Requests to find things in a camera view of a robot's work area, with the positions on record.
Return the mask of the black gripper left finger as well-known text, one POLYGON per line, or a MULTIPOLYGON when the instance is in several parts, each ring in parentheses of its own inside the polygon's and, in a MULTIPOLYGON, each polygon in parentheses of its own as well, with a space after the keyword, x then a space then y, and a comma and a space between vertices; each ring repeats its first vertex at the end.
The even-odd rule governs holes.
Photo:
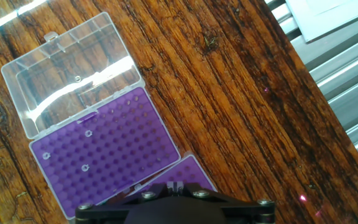
POLYGON ((148 190, 139 191, 117 202, 105 202, 101 205, 83 203, 75 210, 75 224, 124 223, 129 212, 138 205, 173 196, 176 182, 152 184, 148 190))

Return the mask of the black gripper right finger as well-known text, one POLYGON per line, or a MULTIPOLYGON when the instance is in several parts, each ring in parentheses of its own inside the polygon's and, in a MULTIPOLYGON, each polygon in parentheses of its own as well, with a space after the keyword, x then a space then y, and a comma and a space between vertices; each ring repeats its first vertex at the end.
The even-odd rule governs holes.
POLYGON ((275 223, 275 202, 246 202, 204 188, 198 183, 176 183, 178 212, 195 223, 275 223))

